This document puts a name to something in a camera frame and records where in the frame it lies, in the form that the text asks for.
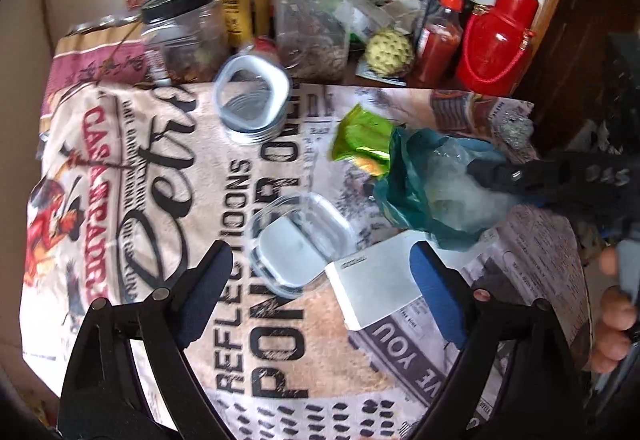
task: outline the glass jar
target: glass jar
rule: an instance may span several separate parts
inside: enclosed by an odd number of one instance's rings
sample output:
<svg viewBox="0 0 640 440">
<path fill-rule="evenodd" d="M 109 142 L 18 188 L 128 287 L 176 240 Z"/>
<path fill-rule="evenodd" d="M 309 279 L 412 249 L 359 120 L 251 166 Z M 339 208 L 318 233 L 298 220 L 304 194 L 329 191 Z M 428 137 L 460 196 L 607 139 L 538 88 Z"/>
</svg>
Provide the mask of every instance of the glass jar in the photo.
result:
<svg viewBox="0 0 640 440">
<path fill-rule="evenodd" d="M 341 81 L 352 19 L 353 0 L 276 0 L 276 42 L 291 77 Z"/>
<path fill-rule="evenodd" d="M 229 56 L 219 0 L 150 0 L 142 22 L 149 72 L 160 86 L 213 81 Z"/>
</svg>

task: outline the hot sauce bottle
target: hot sauce bottle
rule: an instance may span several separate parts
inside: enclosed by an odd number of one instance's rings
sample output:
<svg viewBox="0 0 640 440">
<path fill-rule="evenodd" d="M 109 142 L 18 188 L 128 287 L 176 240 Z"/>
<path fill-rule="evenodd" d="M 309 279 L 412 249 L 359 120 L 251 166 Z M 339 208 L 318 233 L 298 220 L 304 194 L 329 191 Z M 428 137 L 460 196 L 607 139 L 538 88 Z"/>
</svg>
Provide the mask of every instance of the hot sauce bottle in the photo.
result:
<svg viewBox="0 0 640 440">
<path fill-rule="evenodd" d="M 424 88 L 437 87 L 462 40 L 458 16 L 462 6 L 463 0 L 440 0 L 440 8 L 420 30 L 412 75 Z"/>
</svg>

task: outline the bottle label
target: bottle label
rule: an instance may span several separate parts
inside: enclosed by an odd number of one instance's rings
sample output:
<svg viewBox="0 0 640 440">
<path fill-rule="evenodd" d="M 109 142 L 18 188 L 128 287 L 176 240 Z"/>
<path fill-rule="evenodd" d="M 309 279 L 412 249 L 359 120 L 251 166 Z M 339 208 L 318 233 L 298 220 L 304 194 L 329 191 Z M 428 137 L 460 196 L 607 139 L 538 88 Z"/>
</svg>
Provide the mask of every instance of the bottle label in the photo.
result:
<svg viewBox="0 0 640 440">
<path fill-rule="evenodd" d="M 229 45 L 239 48 L 269 33 L 269 0 L 222 0 Z"/>
<path fill-rule="evenodd" d="M 420 39 L 418 40 L 418 46 L 415 50 L 416 58 L 420 59 L 422 57 L 424 53 L 424 49 L 427 46 L 427 40 L 429 39 L 430 35 L 431 35 L 431 30 L 429 30 L 427 27 L 423 27 L 420 32 Z"/>
<path fill-rule="evenodd" d="M 164 64 L 164 58 L 159 50 L 149 48 L 145 50 L 146 63 L 148 65 L 149 75 L 156 83 L 164 83 L 170 81 L 169 71 Z"/>
</svg>

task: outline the hand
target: hand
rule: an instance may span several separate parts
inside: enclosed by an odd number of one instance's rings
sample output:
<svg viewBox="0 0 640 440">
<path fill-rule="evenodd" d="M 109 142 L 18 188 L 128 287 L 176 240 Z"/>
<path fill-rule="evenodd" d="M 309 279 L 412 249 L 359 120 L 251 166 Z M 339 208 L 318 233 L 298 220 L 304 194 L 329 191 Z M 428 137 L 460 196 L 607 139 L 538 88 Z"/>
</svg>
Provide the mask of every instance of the hand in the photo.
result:
<svg viewBox="0 0 640 440">
<path fill-rule="evenodd" d="M 600 270 L 607 276 L 618 275 L 618 255 L 608 247 L 600 255 Z M 626 357 L 631 341 L 623 333 L 638 319 L 638 309 L 619 287 L 610 287 L 600 301 L 602 318 L 595 331 L 595 344 L 591 351 L 591 368 L 598 373 L 612 372 L 618 362 Z"/>
</svg>

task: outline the red thermos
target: red thermos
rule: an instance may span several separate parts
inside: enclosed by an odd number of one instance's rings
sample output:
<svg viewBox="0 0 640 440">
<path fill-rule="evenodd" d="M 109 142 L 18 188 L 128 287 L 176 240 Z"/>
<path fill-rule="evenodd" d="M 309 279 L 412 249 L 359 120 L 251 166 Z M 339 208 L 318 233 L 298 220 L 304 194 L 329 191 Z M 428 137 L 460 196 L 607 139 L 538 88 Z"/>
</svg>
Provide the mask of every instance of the red thermos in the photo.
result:
<svg viewBox="0 0 640 440">
<path fill-rule="evenodd" d="M 472 92 L 508 97 L 531 53 L 537 0 L 495 0 L 466 24 L 456 76 Z"/>
</svg>

